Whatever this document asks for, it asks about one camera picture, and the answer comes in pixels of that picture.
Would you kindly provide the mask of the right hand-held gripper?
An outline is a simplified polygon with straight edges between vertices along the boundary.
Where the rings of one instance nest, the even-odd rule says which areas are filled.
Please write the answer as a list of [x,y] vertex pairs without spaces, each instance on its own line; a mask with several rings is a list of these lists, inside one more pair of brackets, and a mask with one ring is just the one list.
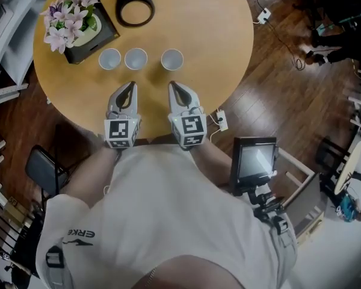
[[180,148],[190,150],[204,143],[207,135],[206,115],[202,114],[197,93],[185,84],[170,81],[168,96],[171,111],[168,119]]

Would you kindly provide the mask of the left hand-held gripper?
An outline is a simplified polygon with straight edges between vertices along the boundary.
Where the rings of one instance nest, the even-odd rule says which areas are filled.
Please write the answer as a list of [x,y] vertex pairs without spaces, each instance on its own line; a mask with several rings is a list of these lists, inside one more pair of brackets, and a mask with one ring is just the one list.
[[109,98],[104,125],[105,141],[112,149],[131,148],[135,143],[141,123],[137,91],[136,82],[131,81]]

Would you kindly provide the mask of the white cup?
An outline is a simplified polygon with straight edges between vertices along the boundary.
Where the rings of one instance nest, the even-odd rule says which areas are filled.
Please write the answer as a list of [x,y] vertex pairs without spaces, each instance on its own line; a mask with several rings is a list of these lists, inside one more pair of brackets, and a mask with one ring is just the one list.
[[147,64],[147,53],[141,48],[132,48],[125,55],[125,65],[130,70],[141,70]]
[[117,49],[108,48],[101,52],[99,65],[104,70],[113,70],[121,62],[121,54]]
[[180,69],[184,63],[184,56],[177,49],[168,49],[161,56],[162,67],[169,71]]

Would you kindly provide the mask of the person's right forearm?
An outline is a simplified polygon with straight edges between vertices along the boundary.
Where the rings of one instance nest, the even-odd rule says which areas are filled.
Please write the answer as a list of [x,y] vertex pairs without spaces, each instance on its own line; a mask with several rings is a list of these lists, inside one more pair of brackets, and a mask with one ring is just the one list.
[[217,187],[228,185],[232,159],[216,145],[206,140],[190,150],[199,170]]

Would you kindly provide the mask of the person's left forearm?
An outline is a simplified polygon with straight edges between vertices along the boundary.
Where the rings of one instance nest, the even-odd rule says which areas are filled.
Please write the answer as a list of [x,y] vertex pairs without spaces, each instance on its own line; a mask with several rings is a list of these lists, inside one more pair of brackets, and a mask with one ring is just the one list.
[[63,194],[93,207],[102,199],[104,187],[110,185],[119,156],[118,150],[101,147],[76,169],[68,184],[62,188]]

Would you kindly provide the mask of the white power strip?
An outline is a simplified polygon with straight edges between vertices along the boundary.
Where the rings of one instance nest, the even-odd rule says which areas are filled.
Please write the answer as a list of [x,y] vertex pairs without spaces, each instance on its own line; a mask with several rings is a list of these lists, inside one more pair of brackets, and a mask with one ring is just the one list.
[[220,127],[220,131],[223,132],[223,131],[228,130],[226,113],[224,112],[224,110],[218,110],[216,112],[216,116],[217,116],[217,122],[218,122],[219,127]]

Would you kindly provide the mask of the black square tray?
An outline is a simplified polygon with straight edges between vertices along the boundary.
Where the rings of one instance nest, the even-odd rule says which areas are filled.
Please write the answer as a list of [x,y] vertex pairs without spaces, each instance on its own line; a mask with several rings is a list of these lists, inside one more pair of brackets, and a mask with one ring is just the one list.
[[96,19],[97,30],[94,31],[88,27],[84,35],[74,41],[74,46],[64,51],[68,63],[81,63],[120,36],[101,3],[96,4],[93,16]]

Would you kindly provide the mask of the black tablet screen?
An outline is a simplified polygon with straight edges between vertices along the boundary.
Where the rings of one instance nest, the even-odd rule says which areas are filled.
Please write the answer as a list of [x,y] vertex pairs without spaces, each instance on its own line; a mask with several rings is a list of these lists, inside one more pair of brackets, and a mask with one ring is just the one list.
[[235,137],[229,190],[234,196],[267,184],[274,175],[275,137]]

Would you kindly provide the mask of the pink flowers in white pot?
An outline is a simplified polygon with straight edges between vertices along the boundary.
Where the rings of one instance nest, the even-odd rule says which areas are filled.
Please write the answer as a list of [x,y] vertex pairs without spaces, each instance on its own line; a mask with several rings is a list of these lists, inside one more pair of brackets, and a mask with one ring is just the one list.
[[80,47],[97,36],[102,23],[95,11],[100,0],[56,0],[40,13],[45,26],[44,42],[52,52]]

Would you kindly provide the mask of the black folding chair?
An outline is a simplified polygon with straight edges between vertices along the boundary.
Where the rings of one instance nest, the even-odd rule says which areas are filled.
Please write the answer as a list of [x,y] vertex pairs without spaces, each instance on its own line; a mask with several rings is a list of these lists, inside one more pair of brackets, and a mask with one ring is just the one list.
[[37,144],[31,149],[25,172],[48,195],[56,196],[67,184],[74,165],[57,146],[48,151]]

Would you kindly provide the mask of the person's white shirt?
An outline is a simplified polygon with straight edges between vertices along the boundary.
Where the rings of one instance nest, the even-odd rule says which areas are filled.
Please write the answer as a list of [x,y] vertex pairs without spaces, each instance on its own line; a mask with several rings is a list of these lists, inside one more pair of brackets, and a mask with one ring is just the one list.
[[183,255],[218,264],[243,289],[280,289],[298,252],[286,214],[258,219],[176,145],[119,153],[93,207],[62,191],[47,201],[35,266],[48,289],[132,289]]

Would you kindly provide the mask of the white shelf unit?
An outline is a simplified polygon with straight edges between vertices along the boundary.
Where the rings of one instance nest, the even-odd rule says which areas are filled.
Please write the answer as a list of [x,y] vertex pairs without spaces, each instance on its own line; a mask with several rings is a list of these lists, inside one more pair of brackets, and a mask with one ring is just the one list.
[[28,87],[34,31],[47,0],[0,0],[0,104]]

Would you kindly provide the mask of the cardboard box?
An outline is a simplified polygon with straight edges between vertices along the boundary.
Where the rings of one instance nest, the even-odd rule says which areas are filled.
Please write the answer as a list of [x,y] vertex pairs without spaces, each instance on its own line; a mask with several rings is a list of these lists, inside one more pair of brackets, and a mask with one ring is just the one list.
[[10,197],[4,206],[4,215],[18,226],[24,223],[28,210],[14,197]]

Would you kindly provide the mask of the person's bare chest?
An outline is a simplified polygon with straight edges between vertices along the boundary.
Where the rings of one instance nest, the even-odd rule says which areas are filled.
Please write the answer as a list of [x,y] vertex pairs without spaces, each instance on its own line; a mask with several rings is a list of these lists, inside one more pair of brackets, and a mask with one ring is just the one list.
[[183,255],[165,261],[143,276],[132,289],[243,289],[218,264]]

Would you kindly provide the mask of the small round pale table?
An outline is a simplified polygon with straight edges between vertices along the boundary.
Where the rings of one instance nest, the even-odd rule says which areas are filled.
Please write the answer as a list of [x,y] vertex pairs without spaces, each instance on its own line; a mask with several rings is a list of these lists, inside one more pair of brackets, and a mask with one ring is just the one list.
[[335,184],[334,194],[338,195],[343,189],[344,185],[347,183],[347,179],[353,174],[357,163],[361,155],[361,141],[359,141],[354,147],[352,153],[348,157],[346,163],[344,164],[337,183]]

